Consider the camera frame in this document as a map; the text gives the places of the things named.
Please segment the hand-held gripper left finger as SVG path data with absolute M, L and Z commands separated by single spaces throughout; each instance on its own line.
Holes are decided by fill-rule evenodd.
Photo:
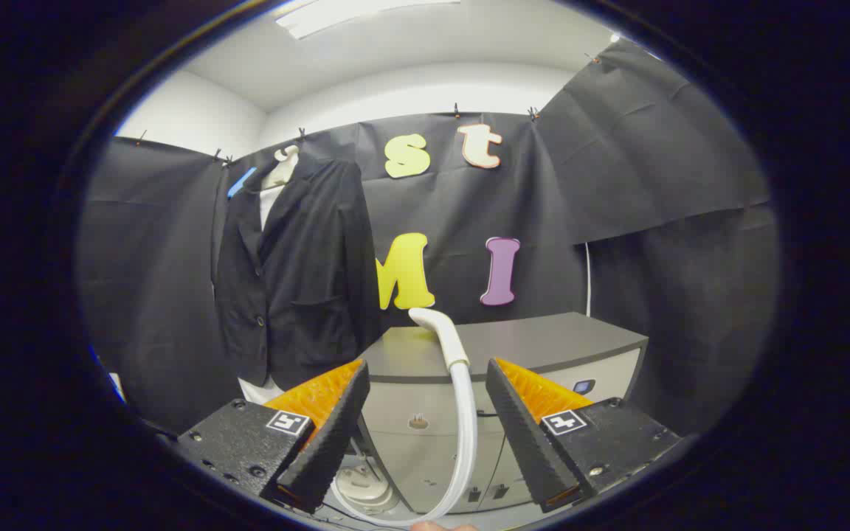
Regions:
M 176 451 L 249 495 L 313 513 L 324 502 L 369 394 L 356 359 L 266 403 L 235 399 L 176 438 Z

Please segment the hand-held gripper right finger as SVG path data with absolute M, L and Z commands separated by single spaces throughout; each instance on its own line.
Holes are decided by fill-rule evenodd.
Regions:
M 542 512 L 616 490 L 684 445 L 679 434 L 627 400 L 588 400 L 502 358 L 489 361 L 486 389 Z

